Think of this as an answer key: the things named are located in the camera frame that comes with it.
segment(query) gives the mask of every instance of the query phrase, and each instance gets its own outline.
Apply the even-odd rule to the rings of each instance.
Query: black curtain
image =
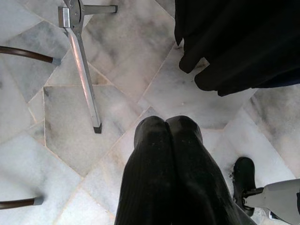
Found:
[[[300,83],[300,0],[175,0],[180,68],[220,96]]]

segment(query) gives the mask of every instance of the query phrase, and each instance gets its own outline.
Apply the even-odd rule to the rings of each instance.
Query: gray object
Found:
[[[85,56],[81,33],[85,15],[116,13],[118,7],[111,6],[88,6],[81,0],[64,0],[67,7],[58,8],[59,26],[64,28],[68,36],[79,76],[82,82],[84,95],[91,115],[92,125],[97,134],[101,133],[101,120],[96,106],[94,90],[90,79],[90,72]]]
[[[300,225],[300,179],[269,184],[261,193],[244,198],[244,205],[263,208],[270,219]]]

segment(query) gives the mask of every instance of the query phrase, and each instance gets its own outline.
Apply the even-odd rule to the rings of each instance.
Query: rubber foot cap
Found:
[[[100,127],[94,127],[94,131],[96,134],[102,133],[102,124],[100,125]]]

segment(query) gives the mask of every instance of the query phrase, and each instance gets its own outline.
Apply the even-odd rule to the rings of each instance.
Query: black shoe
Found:
[[[251,159],[240,157],[233,169],[233,198],[235,203],[248,215],[253,216],[254,208],[244,205],[243,194],[255,189],[255,166]]]

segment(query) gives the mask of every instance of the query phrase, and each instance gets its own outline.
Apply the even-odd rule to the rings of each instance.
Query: black fabric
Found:
[[[171,224],[255,225],[233,203],[197,124],[149,117],[135,132],[115,225]]]
[[[200,89],[224,96],[299,82],[300,1],[175,2],[175,37],[185,42],[180,68],[190,73],[202,57],[210,62],[195,77]]]

